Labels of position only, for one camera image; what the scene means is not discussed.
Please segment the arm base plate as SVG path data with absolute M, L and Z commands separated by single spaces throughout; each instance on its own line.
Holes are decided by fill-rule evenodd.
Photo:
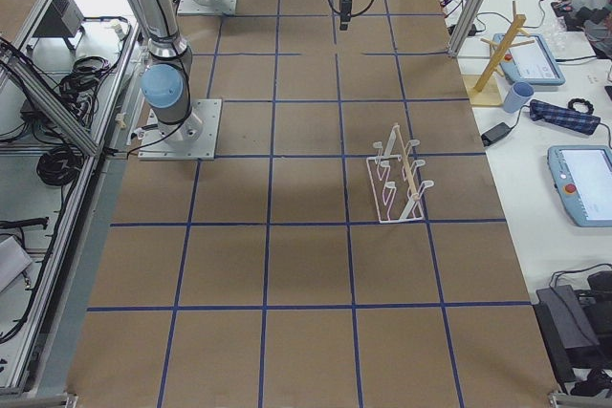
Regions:
M 183 16 L 234 16 L 237 0 L 180 0 L 178 14 Z
M 221 99 L 193 100 L 190 117 L 176 132 L 164 124 L 145 132 L 145 147 L 137 151 L 138 157 L 144 161 L 213 160 L 221 112 Z

